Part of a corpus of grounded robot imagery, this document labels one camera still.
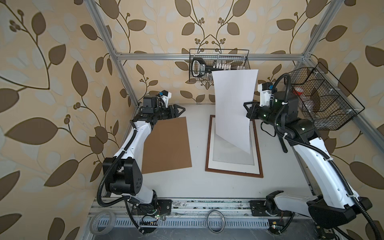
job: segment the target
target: black metal basket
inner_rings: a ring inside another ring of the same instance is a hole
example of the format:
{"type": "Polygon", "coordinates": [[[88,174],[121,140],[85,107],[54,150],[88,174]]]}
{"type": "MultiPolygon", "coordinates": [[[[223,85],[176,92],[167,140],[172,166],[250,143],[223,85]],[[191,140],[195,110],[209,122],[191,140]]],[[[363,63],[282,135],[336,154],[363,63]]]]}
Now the black metal basket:
{"type": "Polygon", "coordinates": [[[241,69],[251,69],[248,61],[249,50],[242,49],[198,49],[189,50],[189,79],[193,82],[199,81],[203,85],[213,85],[212,73],[204,71],[204,75],[196,77],[192,73],[194,58],[201,58],[207,66],[217,66],[220,64],[231,65],[232,68],[240,66],[241,69]]]}
{"type": "Polygon", "coordinates": [[[290,72],[290,75],[292,91],[299,95],[299,108],[302,114],[314,122],[319,130],[338,130],[365,109],[321,63],[315,68],[299,68],[290,72]],[[327,81],[324,71],[337,80],[337,86],[327,81]]]}

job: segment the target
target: frame backing board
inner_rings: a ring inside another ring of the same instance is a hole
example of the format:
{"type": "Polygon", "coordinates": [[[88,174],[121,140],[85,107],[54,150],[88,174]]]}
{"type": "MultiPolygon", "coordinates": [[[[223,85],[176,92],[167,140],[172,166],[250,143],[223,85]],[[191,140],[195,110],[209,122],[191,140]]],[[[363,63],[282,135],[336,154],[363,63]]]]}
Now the frame backing board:
{"type": "Polygon", "coordinates": [[[211,115],[209,119],[207,158],[205,160],[205,170],[207,172],[217,172],[248,177],[263,177],[263,169],[254,120],[250,121],[250,155],[241,149],[234,147],[232,148],[234,151],[226,152],[226,155],[233,155],[234,158],[237,158],[234,162],[218,161],[219,153],[215,151],[215,148],[219,147],[222,150],[223,146],[221,144],[223,143],[218,142],[217,140],[215,141],[216,137],[218,136],[215,134],[215,115],[211,115]],[[250,158],[252,163],[250,164],[249,161],[248,163],[241,163],[239,156],[240,158],[250,158]]]}

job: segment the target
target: white sheet of paper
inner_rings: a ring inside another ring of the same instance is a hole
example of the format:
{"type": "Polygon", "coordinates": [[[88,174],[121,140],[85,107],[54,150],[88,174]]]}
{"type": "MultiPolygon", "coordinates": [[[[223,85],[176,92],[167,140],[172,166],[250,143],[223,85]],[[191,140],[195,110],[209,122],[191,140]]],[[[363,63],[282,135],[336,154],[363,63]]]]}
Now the white sheet of paper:
{"type": "Polygon", "coordinates": [[[216,134],[250,153],[249,118],[243,107],[253,101],[258,70],[213,71],[216,134]]]}

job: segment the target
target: paper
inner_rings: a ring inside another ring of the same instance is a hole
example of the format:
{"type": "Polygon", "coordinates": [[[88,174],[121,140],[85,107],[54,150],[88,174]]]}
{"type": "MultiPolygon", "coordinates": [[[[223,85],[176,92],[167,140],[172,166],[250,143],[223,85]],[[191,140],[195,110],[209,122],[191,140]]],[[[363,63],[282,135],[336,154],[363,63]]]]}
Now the paper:
{"type": "Polygon", "coordinates": [[[144,142],[141,172],[161,172],[192,167],[187,119],[159,120],[144,142]]]}
{"type": "Polygon", "coordinates": [[[250,154],[249,118],[243,107],[253,101],[258,70],[213,71],[216,134],[250,154]]]}

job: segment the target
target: black mounting plate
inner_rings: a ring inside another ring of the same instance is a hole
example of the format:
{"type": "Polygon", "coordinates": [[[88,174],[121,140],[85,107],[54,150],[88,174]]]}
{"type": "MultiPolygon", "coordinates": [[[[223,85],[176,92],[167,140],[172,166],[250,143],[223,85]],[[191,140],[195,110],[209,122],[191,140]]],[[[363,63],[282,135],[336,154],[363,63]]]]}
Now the black mounting plate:
{"type": "MultiPolygon", "coordinates": [[[[268,215],[265,210],[265,200],[251,200],[249,201],[249,205],[251,207],[252,216],[254,217],[271,217],[268,215]]],[[[290,211],[282,211],[283,217],[290,217],[291,212],[290,211]]]]}
{"type": "MultiPolygon", "coordinates": [[[[160,206],[160,216],[161,215],[170,215],[170,211],[172,209],[172,200],[168,199],[159,199],[157,200],[157,205],[160,206]]],[[[146,215],[139,208],[137,208],[137,215],[146,215]]]]}

